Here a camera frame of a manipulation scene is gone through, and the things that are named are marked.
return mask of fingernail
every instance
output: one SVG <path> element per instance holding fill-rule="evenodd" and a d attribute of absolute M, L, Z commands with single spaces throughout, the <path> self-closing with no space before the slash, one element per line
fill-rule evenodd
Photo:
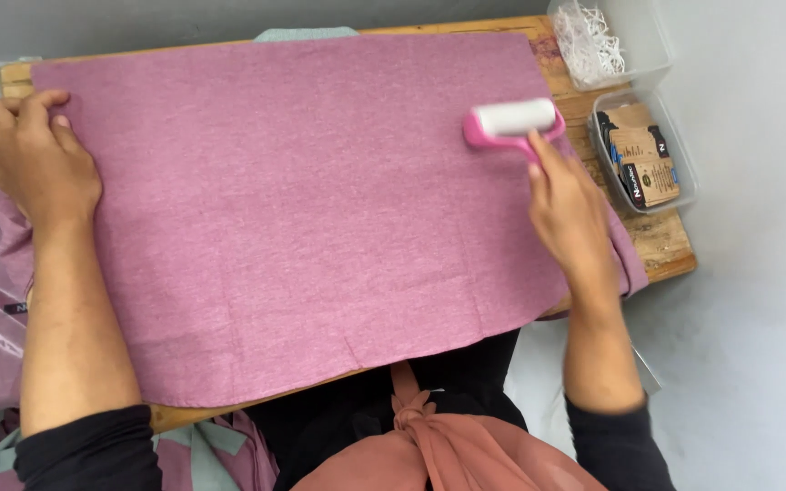
<path fill-rule="evenodd" d="M 58 124 L 58 125 L 60 125 L 60 126 L 64 126 L 66 128 L 71 128 L 71 121 L 68 120 L 68 118 L 66 118 L 63 115 L 54 116 L 53 117 L 53 122 Z"/>

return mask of wooden table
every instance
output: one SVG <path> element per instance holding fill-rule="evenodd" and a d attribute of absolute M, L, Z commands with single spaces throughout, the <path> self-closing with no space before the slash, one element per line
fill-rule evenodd
<path fill-rule="evenodd" d="M 535 54 L 535 60 L 541 67 L 541 73 L 548 82 L 551 92 L 554 94 L 554 100 L 566 119 L 568 127 L 566 135 L 572 142 L 574 149 L 578 152 L 578 156 L 581 157 L 581 160 L 584 161 L 584 164 L 590 170 L 593 179 L 607 192 L 605 181 L 596 163 L 596 155 L 587 137 L 587 116 L 593 109 L 593 101 L 598 95 L 623 87 L 613 87 L 588 93 L 575 91 L 566 72 L 566 66 L 560 56 L 560 50 L 554 39 L 554 32 L 548 16 L 510 17 L 361 31 L 363 34 L 435 34 L 456 32 L 523 32 L 527 35 Z M 80 57 L 72 60 L 87 58 L 94 57 Z M 30 65 L 30 62 L 19 62 L 2 67 L 0 73 L 2 95 L 6 97 L 24 97 L 32 93 Z M 687 239 L 687 234 L 676 210 L 667 210 L 651 215 L 620 212 L 618 214 L 630 233 L 639 257 L 645 263 L 645 271 L 648 273 L 648 279 L 651 283 L 688 273 L 696 268 L 696 257 L 693 255 L 690 241 Z M 560 304 L 549 310 L 546 315 L 566 310 L 569 308 L 569 304 L 569 298 L 563 299 Z M 345 373 L 336 378 L 349 376 L 353 373 L 355 372 Z M 244 404 L 215 408 L 151 405 L 153 409 L 152 426 L 156 432 L 167 431 L 236 409 L 253 406 L 288 393 Z"/>

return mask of white lint roller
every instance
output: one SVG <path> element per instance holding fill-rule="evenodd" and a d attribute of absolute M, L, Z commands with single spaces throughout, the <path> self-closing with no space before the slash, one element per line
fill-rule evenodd
<path fill-rule="evenodd" d="M 554 102 L 544 98 L 475 106 L 463 120 L 463 135 L 469 144 L 518 149 L 530 162 L 539 162 L 527 140 L 530 129 L 550 141 L 566 131 L 566 121 Z"/>

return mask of hand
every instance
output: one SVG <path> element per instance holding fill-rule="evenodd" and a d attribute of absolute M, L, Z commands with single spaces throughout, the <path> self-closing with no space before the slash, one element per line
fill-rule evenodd
<path fill-rule="evenodd" d="M 529 165 L 533 200 L 529 217 L 535 232 L 560 263 L 569 286 L 613 284 L 617 295 L 617 268 L 609 243 L 608 206 L 590 174 L 559 152 L 536 131 L 529 142 L 542 168 Z"/>
<path fill-rule="evenodd" d="M 35 230 L 64 220 L 92 221 L 102 193 L 93 157 L 65 116 L 48 109 L 69 94 L 46 90 L 19 100 L 0 99 L 0 190 Z"/>

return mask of plastic container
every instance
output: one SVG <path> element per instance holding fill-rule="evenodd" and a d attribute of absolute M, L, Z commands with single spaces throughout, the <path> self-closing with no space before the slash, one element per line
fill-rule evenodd
<path fill-rule="evenodd" d="M 669 156 L 672 163 L 675 165 L 675 173 L 678 177 L 678 184 L 680 186 L 680 194 L 678 197 L 671 199 L 661 205 L 652 206 L 649 208 L 639 209 L 629 199 L 624 184 L 617 178 L 617 173 L 614 171 L 613 164 L 611 163 L 611 156 L 608 149 L 603 144 L 602 135 L 599 133 L 599 119 L 596 117 L 598 111 L 613 109 L 615 107 L 627 106 L 635 102 L 643 102 L 648 106 L 650 115 L 654 121 L 660 126 L 660 132 L 666 141 L 666 146 L 669 150 Z M 600 95 L 593 103 L 593 112 L 587 119 L 588 135 L 590 143 L 596 152 L 599 169 L 605 177 L 605 183 L 608 184 L 609 195 L 611 202 L 620 211 L 631 211 L 633 213 L 656 213 L 657 211 L 668 210 L 677 206 L 693 203 L 696 195 L 700 190 L 700 181 L 696 176 L 696 171 L 690 163 L 690 157 L 681 139 L 678 137 L 678 132 L 675 130 L 675 125 L 669 119 L 669 114 L 666 112 L 663 102 L 660 97 L 653 90 L 631 88 L 617 92 Z"/>
<path fill-rule="evenodd" d="M 620 39 L 621 55 L 625 62 L 623 73 L 601 75 L 599 50 L 588 32 L 587 20 L 579 5 L 603 12 L 609 35 Z M 564 14 L 569 17 L 568 27 L 563 27 L 557 18 Z M 567 52 L 561 49 L 572 84 L 577 90 L 620 85 L 671 66 L 668 44 L 652 0 L 551 0 L 548 15 L 554 26 L 557 43 L 579 46 L 576 51 L 579 54 L 569 54 L 570 59 L 578 60 L 567 60 Z"/>

